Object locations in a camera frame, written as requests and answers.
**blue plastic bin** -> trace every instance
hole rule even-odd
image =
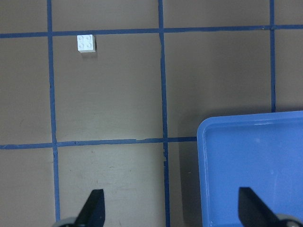
[[[241,226],[241,186],[303,220],[303,111],[208,118],[197,142],[204,227]]]

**blue tape line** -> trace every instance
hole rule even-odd
[[[195,142],[197,141],[197,137],[172,137],[168,138],[168,142]]]
[[[165,33],[269,30],[270,26],[180,27],[165,28]]]
[[[275,25],[273,29],[303,29],[303,25]]]
[[[159,29],[164,28],[164,19],[163,19],[163,1],[158,0],[158,20],[159,20]]]
[[[167,99],[166,99],[166,72],[165,72],[165,46],[164,46],[164,19],[163,19],[163,1],[158,0],[159,13],[159,37],[161,44],[161,93],[162,93],[162,123],[163,139],[168,139],[167,129]],[[169,208],[169,151],[167,142],[163,143],[164,148],[164,192],[165,192],[165,223],[170,227],[170,208]]]
[[[172,142],[194,142],[197,137],[171,137],[171,138],[150,138],[144,140],[124,139],[124,140],[87,140],[87,141],[64,141],[58,142],[57,147],[72,147],[86,145],[103,145],[103,144],[140,144],[140,143],[172,143]],[[5,144],[0,145],[0,149],[35,149],[35,148],[52,148],[53,143],[33,143],[33,144]]]
[[[271,90],[271,112],[276,111],[276,60],[275,60],[275,1],[269,2],[270,15],[270,90]]]
[[[169,204],[169,148],[168,143],[163,143],[164,148],[164,196],[166,227],[170,227],[170,204]]]
[[[276,111],[276,60],[275,31],[270,31],[270,77],[271,77],[271,112]]]
[[[103,144],[137,144],[137,143],[163,143],[162,138],[136,140],[136,139],[125,139],[125,140],[88,140],[88,141],[66,141],[58,142],[58,147],[70,147],[70,146],[86,146],[86,145],[103,145]]]
[[[0,149],[4,149],[4,150],[52,148],[52,147],[53,147],[52,143],[6,144],[6,145],[0,145]]]
[[[180,27],[164,28],[164,33],[182,33],[182,32],[216,32],[216,31],[251,31],[251,30],[277,30],[277,29],[303,29],[303,25],[264,25],[264,26],[225,26],[225,27]],[[87,30],[87,31],[53,31],[53,36],[68,35],[114,35],[114,34],[145,34],[162,32],[158,28],[147,29],[116,29],[116,30]],[[31,33],[3,33],[1,38],[26,38],[26,37],[44,37],[48,32],[31,32]]]
[[[0,34],[0,39],[4,38],[25,38],[25,37],[45,37],[47,32],[30,32],[30,33],[6,33]]]
[[[269,23],[270,25],[275,24],[275,1],[270,0],[269,2]]]
[[[59,161],[58,148],[53,146],[53,183],[55,196],[55,217],[56,221],[60,220],[60,194],[59,194]]]
[[[53,24],[52,24],[52,0],[47,0],[47,32],[48,32],[48,68],[50,83],[50,108],[51,108],[51,127],[53,141],[53,184],[55,199],[55,218],[60,220],[60,198],[59,198],[59,167],[58,167],[58,148],[56,139],[56,114],[55,114],[55,92],[54,92],[54,73],[53,73]]]
[[[113,30],[87,30],[87,31],[58,31],[53,32],[53,36],[66,35],[112,35],[112,34],[144,34],[144,33],[159,33],[158,28],[143,28],[143,29],[113,29]]]

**white lego brick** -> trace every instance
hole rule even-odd
[[[95,37],[93,35],[78,35],[77,41],[80,53],[96,52]]]

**blue tray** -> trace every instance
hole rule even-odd
[[[303,220],[303,111],[208,118],[197,141],[204,227],[241,226],[241,186]]]

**floor tile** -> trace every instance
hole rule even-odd
[[[202,226],[196,142],[169,144],[169,202],[172,227]]]
[[[170,137],[218,115],[270,112],[268,31],[165,35]]]
[[[45,0],[1,0],[0,33],[47,32]]]
[[[163,0],[165,27],[255,26],[269,24],[265,0]]]
[[[75,217],[104,189],[105,226],[165,226],[163,145],[59,148],[61,217]]]
[[[52,0],[53,30],[157,28],[158,2],[153,0]]]
[[[161,138],[159,36],[96,40],[81,54],[75,36],[54,38],[57,139]]]
[[[303,110],[302,30],[276,31],[276,110]]]
[[[275,23],[278,25],[303,24],[303,1],[275,0]]]
[[[0,144],[51,142],[46,37],[0,39]]]
[[[0,179],[0,226],[52,226],[51,148],[0,150]]]

